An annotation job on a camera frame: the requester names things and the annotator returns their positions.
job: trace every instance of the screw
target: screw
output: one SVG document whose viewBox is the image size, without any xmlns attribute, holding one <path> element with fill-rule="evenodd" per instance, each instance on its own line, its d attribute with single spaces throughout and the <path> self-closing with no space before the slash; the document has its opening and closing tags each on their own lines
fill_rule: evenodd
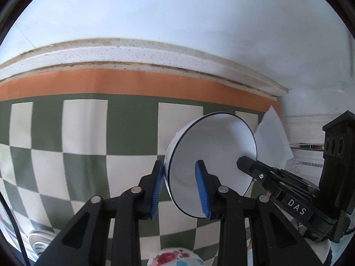
<svg viewBox="0 0 355 266">
<path fill-rule="evenodd" d="M 218 187 L 218 191 L 219 191 L 220 193 L 227 193 L 227 192 L 229 191 L 229 189 L 228 189 L 228 187 L 226 187 L 226 186 L 219 186 L 219 187 Z"/>
<path fill-rule="evenodd" d="M 260 195 L 259 200 L 260 200 L 260 202 L 263 202 L 263 203 L 269 202 L 269 198 L 266 195 Z"/>
<path fill-rule="evenodd" d="M 90 201 L 92 204 L 96 204 L 101 201 L 101 197 L 100 196 L 92 196 Z"/>
<path fill-rule="evenodd" d="M 131 189 L 131 192 L 132 192 L 133 194 L 141 193 L 141 191 L 142 191 L 142 188 L 139 187 L 139 186 L 134 186 L 134 187 Z"/>
</svg>

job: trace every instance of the bowl rim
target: bowl rim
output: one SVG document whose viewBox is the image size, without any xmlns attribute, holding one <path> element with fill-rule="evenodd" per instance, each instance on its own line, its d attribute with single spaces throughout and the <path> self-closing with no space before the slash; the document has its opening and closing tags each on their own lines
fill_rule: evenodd
<svg viewBox="0 0 355 266">
<path fill-rule="evenodd" d="M 170 156 L 170 161 L 169 161 L 169 165 L 168 165 L 168 178 L 166 179 L 167 182 L 168 182 L 168 191 L 169 191 L 169 194 L 170 194 L 170 197 L 171 197 L 173 203 L 175 204 L 175 206 L 176 206 L 182 213 L 184 213 L 185 215 L 190 216 L 190 217 L 192 217 L 192 218 L 204 219 L 203 217 L 196 217 L 196 216 L 192 216 L 192 215 L 186 213 L 186 212 L 185 212 L 184 210 L 182 210 L 182 209 L 179 207 L 179 205 L 176 203 L 176 201 L 175 201 L 175 199 L 174 199 L 174 196 L 173 196 L 172 192 L 170 191 L 170 167 L 171 167 L 171 164 L 172 164 L 172 160 L 173 160 L 173 156 L 174 156 L 175 150 L 176 150 L 176 148 L 178 147 L 178 145 L 180 144 L 180 141 L 181 141 L 182 138 L 185 136 L 185 134 L 186 134 L 194 125 L 196 125 L 199 121 L 201 121 L 201 120 L 203 120 L 203 119 L 205 119 L 205 118 L 207 118 L 207 117 L 210 117 L 210 116 L 213 116 L 213 115 L 217 115 L 217 114 L 228 114 L 228 115 L 235 116 L 235 117 L 239 118 L 240 120 L 242 120 L 242 121 L 245 123 L 245 125 L 247 125 L 247 127 L 249 128 L 250 133 L 252 134 L 253 139 L 254 139 L 255 150 L 256 150 L 256 160 L 258 160 L 258 149 L 257 149 L 257 147 L 256 147 L 256 140 L 255 140 L 254 134 L 253 134 L 252 130 L 250 129 L 250 127 L 248 126 L 248 124 L 247 124 L 241 117 L 239 117 L 238 115 L 233 114 L 233 113 L 230 113 L 230 112 L 223 112 L 223 111 L 221 111 L 221 112 L 213 112 L 213 113 L 210 113 L 210 114 L 206 114 L 206 115 L 204 115 L 204 116 L 202 116 L 202 117 L 196 119 L 196 121 L 194 121 L 194 122 L 184 131 L 184 133 L 182 133 L 181 137 L 180 137 L 179 140 L 176 142 L 175 147 L 174 147 L 174 149 L 173 149 L 173 151 L 172 151 L 172 154 L 171 154 L 171 156 Z M 244 194 L 243 194 L 242 196 L 244 196 L 245 193 L 248 191 L 248 189 L 249 189 L 249 187 L 250 187 L 250 185 L 251 185 L 252 182 L 253 182 L 253 178 L 251 179 L 248 188 L 246 189 L 246 191 L 244 192 Z"/>
</svg>

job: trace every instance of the orange stripe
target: orange stripe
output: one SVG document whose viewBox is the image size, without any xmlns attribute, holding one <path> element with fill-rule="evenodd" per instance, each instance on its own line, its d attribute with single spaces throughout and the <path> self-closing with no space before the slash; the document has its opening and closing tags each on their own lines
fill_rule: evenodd
<svg viewBox="0 0 355 266">
<path fill-rule="evenodd" d="M 231 105 L 266 112 L 278 102 L 208 80 L 114 69 L 79 69 L 35 74 L 0 85 L 0 101 L 17 98 L 102 93 L 158 96 Z"/>
</svg>

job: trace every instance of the black cable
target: black cable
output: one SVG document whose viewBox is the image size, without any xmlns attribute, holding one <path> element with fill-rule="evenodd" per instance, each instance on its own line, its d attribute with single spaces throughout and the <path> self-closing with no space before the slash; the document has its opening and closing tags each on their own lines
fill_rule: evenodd
<svg viewBox="0 0 355 266">
<path fill-rule="evenodd" d="M 15 234 L 16 234 L 16 238 L 17 238 L 17 241 L 18 241 L 18 244 L 20 246 L 20 250 L 21 250 L 21 254 L 24 258 L 24 262 L 26 264 L 26 266 L 31 266 L 30 264 L 30 260 L 28 259 L 28 256 L 27 256 L 27 253 L 26 253 L 26 249 L 24 247 L 24 242 L 22 241 L 22 237 L 21 237 L 21 234 L 20 234 L 20 230 L 18 228 L 18 225 L 16 223 L 16 220 L 12 214 L 12 212 L 10 211 L 10 208 L 8 206 L 8 204 L 6 203 L 2 193 L 0 192 L 0 202 L 1 204 L 3 205 L 5 211 L 6 211 L 6 214 L 8 215 L 10 221 L 11 221 L 11 224 L 14 228 L 14 231 L 15 231 Z"/>
<path fill-rule="evenodd" d="M 351 230 L 346 231 L 346 232 L 344 233 L 344 236 L 345 236 L 345 235 L 349 235 L 349 234 L 354 233 L 354 232 L 355 232 L 355 227 L 354 227 L 353 229 L 351 229 Z"/>
</svg>

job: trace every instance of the checkered tile wall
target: checkered tile wall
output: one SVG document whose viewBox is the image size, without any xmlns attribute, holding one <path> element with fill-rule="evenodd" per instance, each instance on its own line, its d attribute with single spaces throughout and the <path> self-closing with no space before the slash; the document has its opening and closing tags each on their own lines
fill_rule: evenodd
<svg viewBox="0 0 355 266">
<path fill-rule="evenodd" d="M 93 195 L 115 197 L 164 160 L 168 144 L 188 122 L 208 113 L 240 115 L 256 129 L 261 112 L 233 106 L 133 95 L 72 94 L 0 102 L 0 191 L 27 236 L 58 233 Z M 253 182 L 248 196 L 264 194 Z M 3 224 L 9 220 L 0 211 Z M 250 238 L 246 222 L 247 239 Z M 158 215 L 140 222 L 142 265 L 167 247 L 193 250 L 217 263 L 219 221 L 185 216 L 163 188 Z M 111 247 L 110 232 L 108 260 Z"/>
</svg>

